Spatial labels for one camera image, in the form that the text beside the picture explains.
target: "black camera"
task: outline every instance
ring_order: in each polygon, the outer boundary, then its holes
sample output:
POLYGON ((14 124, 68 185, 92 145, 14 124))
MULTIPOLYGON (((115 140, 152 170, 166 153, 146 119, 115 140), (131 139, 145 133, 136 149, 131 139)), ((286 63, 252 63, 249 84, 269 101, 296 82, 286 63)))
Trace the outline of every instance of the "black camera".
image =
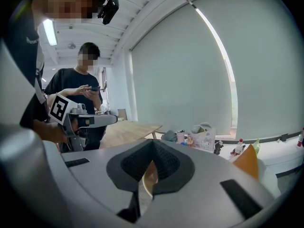
POLYGON ((104 25, 107 25, 111 22, 118 9, 118 0, 108 0, 107 4, 104 5, 98 13, 97 17, 102 19, 104 25))

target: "paper bag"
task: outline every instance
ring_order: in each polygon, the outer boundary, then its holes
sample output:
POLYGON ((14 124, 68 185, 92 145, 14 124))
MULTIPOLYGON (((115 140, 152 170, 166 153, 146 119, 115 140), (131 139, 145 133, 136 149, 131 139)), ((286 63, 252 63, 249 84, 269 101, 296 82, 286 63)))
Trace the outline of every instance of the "paper bag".
POLYGON ((205 129, 205 132, 191 133, 193 146, 201 150, 214 152, 216 129, 208 123, 202 123, 200 126, 205 129))

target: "smartphone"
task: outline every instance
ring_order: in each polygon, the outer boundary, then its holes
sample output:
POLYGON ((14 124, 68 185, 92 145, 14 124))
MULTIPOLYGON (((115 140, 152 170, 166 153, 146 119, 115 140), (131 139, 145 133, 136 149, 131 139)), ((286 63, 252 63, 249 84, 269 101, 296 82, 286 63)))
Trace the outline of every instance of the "smartphone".
POLYGON ((99 91, 100 90, 100 86, 98 86, 98 87, 92 87, 91 90, 92 91, 99 91))

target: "figurine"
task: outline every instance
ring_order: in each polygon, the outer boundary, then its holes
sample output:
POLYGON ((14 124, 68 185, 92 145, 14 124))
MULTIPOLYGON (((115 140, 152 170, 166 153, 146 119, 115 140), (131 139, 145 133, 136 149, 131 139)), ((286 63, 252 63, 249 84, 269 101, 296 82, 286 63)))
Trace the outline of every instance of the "figurine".
POLYGON ((193 144, 194 144, 194 141, 193 141, 192 137, 190 135, 188 135, 187 146, 193 147, 193 144))
POLYGON ((236 148, 234 148, 233 151, 230 152, 230 154, 231 155, 238 155, 238 154, 236 154, 236 148))
POLYGON ((223 148, 223 142, 222 142, 222 141, 218 141, 218 142, 215 144, 214 154, 219 155, 221 148, 223 148))

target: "orange object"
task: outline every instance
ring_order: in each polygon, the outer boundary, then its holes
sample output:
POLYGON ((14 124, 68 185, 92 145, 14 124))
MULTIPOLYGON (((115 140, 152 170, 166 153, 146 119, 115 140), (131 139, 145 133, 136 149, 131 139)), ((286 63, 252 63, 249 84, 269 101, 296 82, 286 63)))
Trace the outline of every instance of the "orange object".
POLYGON ((157 180, 158 180, 157 169, 154 162, 151 162, 142 179, 143 186, 148 192, 148 194, 150 194, 150 196, 152 196, 153 186, 154 184, 157 183, 157 180))
POLYGON ((249 145, 247 149, 233 162, 241 170, 258 180, 258 165, 255 149, 249 145))

